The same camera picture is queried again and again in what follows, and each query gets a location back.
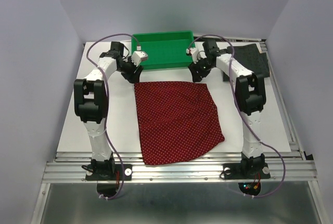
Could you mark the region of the red polka dot skirt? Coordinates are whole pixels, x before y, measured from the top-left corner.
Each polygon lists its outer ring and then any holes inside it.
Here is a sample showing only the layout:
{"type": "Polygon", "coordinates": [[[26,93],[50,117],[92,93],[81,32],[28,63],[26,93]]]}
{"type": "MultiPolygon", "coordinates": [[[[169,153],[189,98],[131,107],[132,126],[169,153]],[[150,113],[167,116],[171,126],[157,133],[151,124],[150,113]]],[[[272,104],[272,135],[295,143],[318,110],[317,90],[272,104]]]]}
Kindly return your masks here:
{"type": "Polygon", "coordinates": [[[224,142],[217,106],[206,84],[134,85],[143,162],[159,166],[197,159],[224,142]]]}

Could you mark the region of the dark grey dotted skirt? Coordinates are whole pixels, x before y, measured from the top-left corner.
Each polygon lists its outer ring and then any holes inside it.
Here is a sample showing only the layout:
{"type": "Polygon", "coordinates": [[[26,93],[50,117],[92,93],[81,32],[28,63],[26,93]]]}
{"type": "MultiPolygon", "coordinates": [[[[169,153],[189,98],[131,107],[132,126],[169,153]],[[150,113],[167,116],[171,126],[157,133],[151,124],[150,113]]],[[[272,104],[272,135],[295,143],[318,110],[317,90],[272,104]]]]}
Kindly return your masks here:
{"type": "Polygon", "coordinates": [[[261,74],[264,78],[270,77],[267,55],[266,53],[261,53],[256,44],[235,46],[234,51],[233,67],[238,62],[255,74],[261,74]]]}

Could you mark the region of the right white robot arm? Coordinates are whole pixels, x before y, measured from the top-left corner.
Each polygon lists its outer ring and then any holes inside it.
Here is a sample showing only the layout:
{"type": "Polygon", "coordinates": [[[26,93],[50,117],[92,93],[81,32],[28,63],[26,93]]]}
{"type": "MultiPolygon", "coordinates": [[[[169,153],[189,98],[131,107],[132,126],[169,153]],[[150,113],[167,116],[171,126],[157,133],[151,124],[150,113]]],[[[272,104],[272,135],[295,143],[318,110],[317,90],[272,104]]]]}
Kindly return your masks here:
{"type": "Polygon", "coordinates": [[[212,68],[218,68],[229,78],[236,109],[242,120],[243,145],[238,163],[223,164],[222,178],[252,179],[267,166],[259,138],[261,113],[266,104],[264,77],[244,67],[235,58],[235,49],[221,50],[215,40],[203,43],[204,55],[196,47],[188,47],[192,58],[189,70],[193,82],[201,82],[212,68]]]}

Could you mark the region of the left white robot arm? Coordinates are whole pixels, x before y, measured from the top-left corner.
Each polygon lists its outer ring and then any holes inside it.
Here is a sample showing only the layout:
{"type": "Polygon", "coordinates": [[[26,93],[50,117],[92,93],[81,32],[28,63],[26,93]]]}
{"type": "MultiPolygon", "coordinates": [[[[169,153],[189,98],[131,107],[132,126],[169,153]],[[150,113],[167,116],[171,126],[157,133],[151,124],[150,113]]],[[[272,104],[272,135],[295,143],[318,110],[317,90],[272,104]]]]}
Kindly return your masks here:
{"type": "Polygon", "coordinates": [[[128,56],[124,55],[126,49],[121,42],[111,42],[110,49],[100,54],[92,71],[73,84],[74,112],[83,122],[92,148],[91,162],[83,166],[90,180],[110,180],[120,174],[113,157],[116,152],[106,131],[108,79],[113,73],[119,72],[129,83],[138,83],[144,69],[141,62],[148,59],[140,46],[128,56]]]}

